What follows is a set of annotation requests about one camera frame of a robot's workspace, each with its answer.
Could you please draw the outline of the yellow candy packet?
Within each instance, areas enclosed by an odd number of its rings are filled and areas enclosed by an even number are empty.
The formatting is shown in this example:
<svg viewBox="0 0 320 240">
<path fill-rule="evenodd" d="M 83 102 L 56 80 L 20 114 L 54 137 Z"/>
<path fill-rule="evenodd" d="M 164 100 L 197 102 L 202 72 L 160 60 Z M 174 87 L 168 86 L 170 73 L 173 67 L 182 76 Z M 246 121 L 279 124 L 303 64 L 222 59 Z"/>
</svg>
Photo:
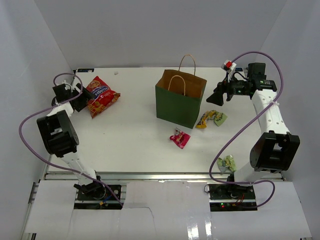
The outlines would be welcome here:
<svg viewBox="0 0 320 240">
<path fill-rule="evenodd" d="M 208 120 L 212 120 L 217 115 L 216 110 L 206 111 L 200 118 L 199 122 L 196 124 L 197 129 L 204 129 L 207 127 Z"/>
</svg>

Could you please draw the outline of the red cookie snack bag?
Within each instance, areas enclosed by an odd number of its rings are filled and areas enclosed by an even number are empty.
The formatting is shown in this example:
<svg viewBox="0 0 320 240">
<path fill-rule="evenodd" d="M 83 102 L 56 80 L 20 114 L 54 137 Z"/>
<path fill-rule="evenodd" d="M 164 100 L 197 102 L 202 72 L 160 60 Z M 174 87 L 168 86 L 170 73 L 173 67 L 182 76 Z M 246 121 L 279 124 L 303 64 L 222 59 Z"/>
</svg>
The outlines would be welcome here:
<svg viewBox="0 0 320 240">
<path fill-rule="evenodd" d="M 95 118 L 112 106 L 121 96 L 112 90 L 99 76 L 96 76 L 85 88 L 94 95 L 87 103 L 91 118 Z"/>
</svg>

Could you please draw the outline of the green candy wrapper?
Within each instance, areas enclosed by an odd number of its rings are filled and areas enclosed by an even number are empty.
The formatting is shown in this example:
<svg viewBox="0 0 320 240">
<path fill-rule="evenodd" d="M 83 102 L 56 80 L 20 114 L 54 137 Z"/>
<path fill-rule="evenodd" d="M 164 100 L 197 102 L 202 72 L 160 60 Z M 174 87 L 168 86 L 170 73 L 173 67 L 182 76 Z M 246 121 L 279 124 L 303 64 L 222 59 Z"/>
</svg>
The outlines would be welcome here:
<svg viewBox="0 0 320 240">
<path fill-rule="evenodd" d="M 228 116 L 226 114 L 224 114 L 223 112 L 218 112 L 213 120 L 214 123 L 219 127 L 226 121 L 227 118 Z"/>
</svg>

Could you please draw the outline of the pink candy packet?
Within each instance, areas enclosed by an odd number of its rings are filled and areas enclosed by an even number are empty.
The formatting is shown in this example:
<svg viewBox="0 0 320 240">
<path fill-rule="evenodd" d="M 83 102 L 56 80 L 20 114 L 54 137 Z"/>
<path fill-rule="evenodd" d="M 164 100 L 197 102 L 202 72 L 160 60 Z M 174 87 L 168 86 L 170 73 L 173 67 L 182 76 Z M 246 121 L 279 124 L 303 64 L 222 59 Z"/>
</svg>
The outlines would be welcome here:
<svg viewBox="0 0 320 240">
<path fill-rule="evenodd" d="M 176 128 L 174 135 L 171 135 L 169 139 L 173 141 L 180 149 L 184 149 L 190 140 L 191 136 L 182 130 Z"/>
</svg>

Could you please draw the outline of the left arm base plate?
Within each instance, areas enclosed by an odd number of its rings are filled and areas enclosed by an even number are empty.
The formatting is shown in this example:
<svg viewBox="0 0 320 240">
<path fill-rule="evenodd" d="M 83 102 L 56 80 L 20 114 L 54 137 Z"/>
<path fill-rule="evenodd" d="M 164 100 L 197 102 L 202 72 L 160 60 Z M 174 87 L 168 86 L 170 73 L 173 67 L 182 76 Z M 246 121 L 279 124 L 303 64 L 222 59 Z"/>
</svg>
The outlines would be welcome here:
<svg viewBox="0 0 320 240">
<path fill-rule="evenodd" d="M 121 210 L 122 204 L 104 185 L 98 186 L 96 182 L 88 185 L 73 185 L 77 189 L 74 202 L 76 210 Z"/>
</svg>

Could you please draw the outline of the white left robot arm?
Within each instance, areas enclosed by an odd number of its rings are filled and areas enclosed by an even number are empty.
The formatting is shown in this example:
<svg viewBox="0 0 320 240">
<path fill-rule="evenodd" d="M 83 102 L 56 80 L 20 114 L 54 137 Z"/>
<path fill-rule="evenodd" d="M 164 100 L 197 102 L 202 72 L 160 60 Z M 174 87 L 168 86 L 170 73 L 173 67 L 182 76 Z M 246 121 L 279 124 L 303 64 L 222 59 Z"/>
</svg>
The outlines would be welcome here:
<svg viewBox="0 0 320 240">
<path fill-rule="evenodd" d="M 64 81 L 53 88 L 53 109 L 46 116 L 36 120 L 44 146 L 50 155 L 62 159 L 70 169 L 74 169 L 78 184 L 74 187 L 86 197 L 100 200 L 106 195 L 106 187 L 98 181 L 101 177 L 85 164 L 77 151 L 80 141 L 70 117 L 87 106 L 94 95 L 81 88 L 81 84 L 71 85 Z"/>
</svg>

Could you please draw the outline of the light green snack wrapper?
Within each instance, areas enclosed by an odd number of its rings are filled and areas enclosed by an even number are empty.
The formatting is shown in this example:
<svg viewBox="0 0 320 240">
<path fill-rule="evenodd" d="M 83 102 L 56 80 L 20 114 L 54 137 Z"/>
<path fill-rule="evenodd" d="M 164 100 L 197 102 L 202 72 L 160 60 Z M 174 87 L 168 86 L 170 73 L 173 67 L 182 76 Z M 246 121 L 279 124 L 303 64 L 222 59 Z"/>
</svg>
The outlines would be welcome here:
<svg viewBox="0 0 320 240">
<path fill-rule="evenodd" d="M 235 159 L 233 155 L 227 155 L 225 158 L 218 158 L 217 165 L 219 171 L 224 173 L 234 173 L 237 170 Z"/>
</svg>

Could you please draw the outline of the green paper bag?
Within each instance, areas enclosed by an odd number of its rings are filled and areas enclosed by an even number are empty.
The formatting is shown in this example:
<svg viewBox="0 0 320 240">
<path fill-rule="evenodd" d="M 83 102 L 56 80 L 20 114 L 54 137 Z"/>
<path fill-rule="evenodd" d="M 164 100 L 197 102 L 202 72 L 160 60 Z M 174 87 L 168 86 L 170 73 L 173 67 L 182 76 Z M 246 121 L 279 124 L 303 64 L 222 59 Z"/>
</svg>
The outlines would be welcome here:
<svg viewBox="0 0 320 240">
<path fill-rule="evenodd" d="M 166 69 L 155 85 L 156 117 L 189 129 L 197 123 L 207 80 L 196 75 L 196 61 L 192 57 L 193 73 Z"/>
</svg>

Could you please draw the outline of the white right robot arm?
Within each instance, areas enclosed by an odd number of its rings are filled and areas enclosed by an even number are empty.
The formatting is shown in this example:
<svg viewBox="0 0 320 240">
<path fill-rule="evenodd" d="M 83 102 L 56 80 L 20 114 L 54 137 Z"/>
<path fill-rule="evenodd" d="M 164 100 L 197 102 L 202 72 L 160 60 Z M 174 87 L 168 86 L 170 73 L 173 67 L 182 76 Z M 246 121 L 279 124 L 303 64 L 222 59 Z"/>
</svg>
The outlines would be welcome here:
<svg viewBox="0 0 320 240">
<path fill-rule="evenodd" d="M 254 62 L 248 65 L 247 75 L 241 75 L 236 64 L 226 61 L 222 65 L 226 71 L 208 103 L 222 106 L 233 96 L 248 96 L 254 106 L 261 136 L 249 153 L 249 161 L 228 177 L 226 195 L 236 200 L 244 193 L 244 185 L 251 185 L 267 174 L 277 174 L 289 169 L 300 146 L 298 135 L 291 134 L 282 118 L 277 102 L 277 87 L 265 74 L 265 63 Z"/>
</svg>

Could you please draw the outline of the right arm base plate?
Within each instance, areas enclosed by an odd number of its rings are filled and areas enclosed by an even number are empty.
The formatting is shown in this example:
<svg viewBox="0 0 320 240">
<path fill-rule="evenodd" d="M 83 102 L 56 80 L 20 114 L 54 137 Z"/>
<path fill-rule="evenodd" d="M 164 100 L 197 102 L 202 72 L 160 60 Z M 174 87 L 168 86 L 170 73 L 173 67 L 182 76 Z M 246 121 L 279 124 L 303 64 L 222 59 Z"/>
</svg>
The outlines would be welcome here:
<svg viewBox="0 0 320 240">
<path fill-rule="evenodd" d="M 257 211 L 257 201 L 252 186 L 236 184 L 206 184 L 211 212 Z"/>
</svg>

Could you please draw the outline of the aluminium table rail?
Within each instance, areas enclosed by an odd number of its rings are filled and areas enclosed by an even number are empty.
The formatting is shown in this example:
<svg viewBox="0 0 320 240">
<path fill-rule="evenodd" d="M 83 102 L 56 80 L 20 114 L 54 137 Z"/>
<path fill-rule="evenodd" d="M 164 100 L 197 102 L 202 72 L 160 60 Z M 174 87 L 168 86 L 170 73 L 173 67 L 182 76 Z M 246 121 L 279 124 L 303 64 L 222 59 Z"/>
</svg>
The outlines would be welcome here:
<svg viewBox="0 0 320 240">
<path fill-rule="evenodd" d="M 154 172 L 99 172 L 104 181 L 212 181 L 206 172 L 200 173 L 154 173 Z M 45 180 L 76 180 L 76 176 L 69 171 L 48 171 Z"/>
</svg>

